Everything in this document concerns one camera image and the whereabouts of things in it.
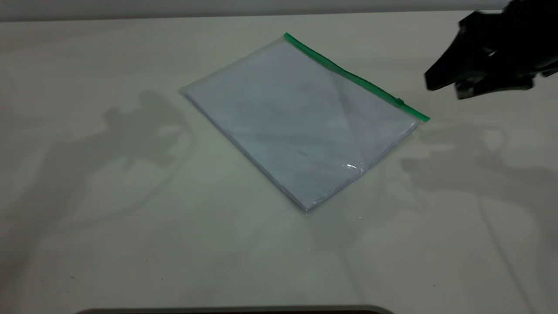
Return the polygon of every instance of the table surface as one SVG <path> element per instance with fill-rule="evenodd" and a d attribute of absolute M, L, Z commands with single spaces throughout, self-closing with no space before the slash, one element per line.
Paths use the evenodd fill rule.
<path fill-rule="evenodd" d="M 554 312 L 558 77 L 428 92 L 468 13 L 0 24 L 0 312 Z M 308 218 L 177 92 L 286 31 L 432 117 Z"/>

